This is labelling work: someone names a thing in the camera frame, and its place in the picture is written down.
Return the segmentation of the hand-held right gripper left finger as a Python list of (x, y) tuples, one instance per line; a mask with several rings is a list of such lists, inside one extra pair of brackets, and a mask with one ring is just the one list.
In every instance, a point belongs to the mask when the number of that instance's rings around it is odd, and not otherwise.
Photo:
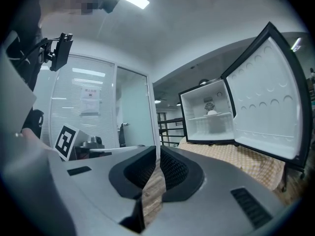
[(54, 184), (76, 236), (139, 236), (142, 191), (156, 168), (156, 147), (62, 162), (49, 155)]

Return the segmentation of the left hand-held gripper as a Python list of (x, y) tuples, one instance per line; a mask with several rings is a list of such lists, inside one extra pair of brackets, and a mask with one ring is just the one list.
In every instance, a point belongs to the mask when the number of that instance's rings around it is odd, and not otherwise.
[(55, 142), (54, 150), (62, 161), (74, 161), (109, 156), (102, 140), (97, 136), (90, 136), (71, 125), (64, 125)]

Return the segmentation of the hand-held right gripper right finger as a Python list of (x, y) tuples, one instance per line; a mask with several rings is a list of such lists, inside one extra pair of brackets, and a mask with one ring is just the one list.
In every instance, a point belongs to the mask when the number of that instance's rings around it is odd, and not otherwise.
[(162, 197), (147, 236), (276, 236), (298, 206), (284, 206), (268, 188), (234, 165), (162, 146), (161, 157), (188, 171)]

